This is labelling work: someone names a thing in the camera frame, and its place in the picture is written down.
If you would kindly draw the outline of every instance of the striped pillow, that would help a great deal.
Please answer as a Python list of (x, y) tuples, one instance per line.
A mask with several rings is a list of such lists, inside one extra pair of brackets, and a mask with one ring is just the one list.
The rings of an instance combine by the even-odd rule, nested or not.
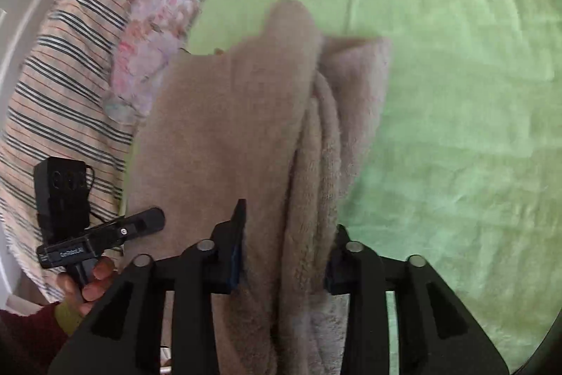
[(62, 295), (35, 255), (41, 236), (33, 167), (48, 156), (86, 162), (96, 171), (92, 210), (117, 216), (134, 133), (104, 114), (102, 97), (129, 7), (130, 0), (57, 0), (9, 103), (0, 137), (0, 219), (10, 251), (50, 301)]

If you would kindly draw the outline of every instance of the black cable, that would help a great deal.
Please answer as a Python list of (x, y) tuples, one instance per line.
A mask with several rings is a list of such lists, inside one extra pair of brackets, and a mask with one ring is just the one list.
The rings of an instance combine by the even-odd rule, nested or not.
[[(92, 166), (89, 166), (86, 164), (86, 169), (89, 169), (92, 171), (92, 182), (90, 184), (90, 187), (88, 188), (88, 197), (90, 196), (90, 191), (92, 190), (92, 188), (94, 187), (94, 182), (96, 181), (96, 171), (94, 170), (94, 168)], [(92, 215), (94, 218), (97, 218), (98, 220), (100, 220), (102, 223), (106, 223), (107, 221), (104, 220), (101, 216), (99, 216), (97, 213), (93, 212), (92, 210), (90, 210), (90, 215)]]
[(90, 184), (90, 187), (88, 188), (88, 196), (90, 196), (90, 191), (94, 187), (94, 182), (96, 181), (96, 171), (94, 170), (94, 168), (92, 166), (89, 166), (87, 164), (86, 164), (86, 169), (89, 169), (89, 170), (92, 171), (92, 182)]

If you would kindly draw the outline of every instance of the folded towel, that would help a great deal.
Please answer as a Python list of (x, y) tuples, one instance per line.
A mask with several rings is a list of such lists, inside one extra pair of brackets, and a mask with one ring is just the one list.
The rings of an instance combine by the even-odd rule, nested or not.
[(128, 208), (161, 207), (166, 228), (125, 257), (175, 256), (247, 199), (240, 286), (213, 297), (221, 373), (339, 373), (346, 303), (322, 279), (389, 55), (385, 39), (324, 37), (300, 3), (281, 0), (260, 36), (170, 64), (137, 137)]

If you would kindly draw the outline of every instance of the black camera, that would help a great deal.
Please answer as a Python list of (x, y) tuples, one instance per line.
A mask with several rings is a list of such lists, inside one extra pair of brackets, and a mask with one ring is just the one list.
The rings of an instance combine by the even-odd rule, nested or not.
[[(90, 179), (87, 170), (91, 170)], [(83, 161), (49, 157), (35, 166), (33, 179), (43, 238), (43, 245), (37, 248), (41, 267), (63, 266), (81, 287), (89, 282), (91, 270), (105, 250), (164, 228), (164, 213), (156, 207), (89, 228), (88, 196), (96, 174)]]

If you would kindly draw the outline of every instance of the white wall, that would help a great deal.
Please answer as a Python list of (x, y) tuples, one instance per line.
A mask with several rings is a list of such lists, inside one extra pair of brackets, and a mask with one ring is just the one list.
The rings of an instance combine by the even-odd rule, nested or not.
[[(21, 62), (32, 47), (40, 22), (54, 0), (0, 0), (0, 123), (4, 124), (9, 98), (18, 81)], [(20, 269), (8, 253), (0, 226), (0, 308), (20, 278)]]

